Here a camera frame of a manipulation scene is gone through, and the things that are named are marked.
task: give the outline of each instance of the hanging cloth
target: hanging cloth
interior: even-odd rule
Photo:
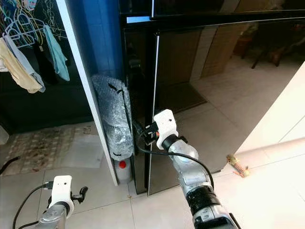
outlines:
[[[13,80],[20,87],[28,90],[29,93],[35,93],[42,88],[42,86],[26,72],[22,64],[10,51],[2,37],[0,38],[0,58],[3,60],[5,67],[7,67],[11,73]]]
[[[62,54],[60,45],[57,43],[48,25],[43,26],[43,31],[46,35],[46,40],[53,59],[55,72],[59,74],[59,76],[65,81],[70,81],[68,69],[65,63],[67,58]]]
[[[28,59],[25,57],[25,55],[17,48],[13,40],[5,35],[3,36],[6,45],[8,48],[12,51],[12,53],[15,55],[15,57],[18,59],[18,61],[22,64],[26,72],[33,76],[33,78],[42,86],[42,88],[39,90],[40,92],[44,92],[46,88],[44,87],[44,83],[41,79],[41,76],[35,72],[35,70],[32,68],[31,64],[29,63]]]
[[[41,74],[42,78],[49,84],[57,84],[58,80],[56,78],[55,71],[51,62],[45,56],[42,46],[36,42],[33,45],[33,48],[39,66],[39,73]]]

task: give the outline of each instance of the bubble wrap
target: bubble wrap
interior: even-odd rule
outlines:
[[[91,79],[98,97],[110,155],[114,160],[129,158],[134,148],[128,90],[121,80],[106,74],[94,75]]]

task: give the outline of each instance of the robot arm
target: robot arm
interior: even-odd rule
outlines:
[[[87,187],[83,187],[79,195],[72,196],[71,180],[71,176],[54,178],[49,208],[39,218],[35,229],[65,229],[66,219],[74,211],[73,201],[82,203],[88,190]]]
[[[164,110],[154,116],[153,128],[148,134],[155,136],[159,149],[179,153],[198,159],[198,152],[178,137],[177,126],[171,110]],[[191,208],[196,229],[239,229],[232,214],[221,205],[213,189],[213,178],[209,171],[194,160],[182,156],[170,156],[177,170],[180,186]]]

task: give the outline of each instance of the chair leg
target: chair leg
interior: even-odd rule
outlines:
[[[244,49],[244,53],[242,54],[242,57],[241,57],[242,59],[245,58],[245,56],[246,56],[247,52],[249,51],[250,47],[251,47],[251,44],[248,44],[246,46],[246,48]]]
[[[254,64],[252,65],[251,68],[254,69],[255,66],[257,65],[258,61],[260,60],[260,58],[261,58],[262,56],[266,55],[267,53],[268,53],[268,49],[262,50],[262,52],[258,55],[258,57],[256,58],[256,60],[255,60],[255,62],[254,62]]]
[[[276,67],[278,67],[278,66],[280,65],[281,58],[283,57],[283,54],[284,54],[284,52],[287,50],[287,48],[288,48],[288,47],[285,46],[285,47],[282,49],[281,53],[279,54],[279,57],[278,57],[278,59],[277,59],[277,61],[276,61],[276,63],[275,63]]]

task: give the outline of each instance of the black cord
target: black cord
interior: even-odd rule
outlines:
[[[11,160],[9,160],[7,163],[5,163],[2,168],[0,169],[0,175],[4,172],[4,170],[10,165],[10,163],[17,161],[18,159],[20,159],[20,156],[14,157]]]
[[[40,185],[40,186],[38,186],[38,187],[36,187],[32,192],[30,192],[29,194],[28,194],[28,196],[24,199],[24,201],[21,203],[21,205],[20,205],[20,207],[19,207],[19,209],[18,209],[18,211],[17,211],[17,213],[16,213],[16,215],[15,215],[15,218],[14,218],[14,221],[13,221],[13,227],[12,227],[12,229],[16,229],[16,222],[17,222],[17,217],[18,217],[18,215],[19,215],[19,213],[20,213],[20,211],[21,211],[21,209],[22,209],[22,207],[23,207],[23,205],[25,204],[25,202],[28,200],[28,198],[30,197],[30,195],[32,195],[36,190],[38,190],[38,189],[40,189],[40,188],[43,188],[43,187],[46,187],[46,185],[44,184],[44,185]]]
[[[38,223],[39,223],[39,221],[35,221],[35,222],[32,222],[32,223],[27,223],[27,224],[22,225],[18,229],[22,229],[22,228],[26,228],[26,227],[29,227],[29,226],[33,226],[33,225],[38,224]]]
[[[201,161],[197,160],[196,158],[193,158],[191,156],[188,156],[188,155],[185,155],[185,154],[178,154],[178,153],[168,153],[168,152],[155,152],[155,151],[151,151],[151,150],[147,150],[147,149],[143,149],[141,147],[139,147],[139,141],[142,137],[142,135],[144,134],[145,132],[142,132],[140,133],[140,135],[138,136],[138,140],[136,141],[136,146],[138,147],[138,149],[140,151],[142,151],[143,153],[146,153],[146,154],[155,154],[155,155],[163,155],[163,156],[182,156],[182,157],[185,157],[187,159],[190,159],[192,161],[195,161],[197,162],[198,164],[200,164],[205,170],[206,172],[208,173],[208,176],[210,178],[210,181],[211,181],[211,185],[214,189],[214,180],[213,180],[213,177],[212,177],[212,174],[211,172],[209,171],[209,169],[205,166],[205,164],[203,164]]]

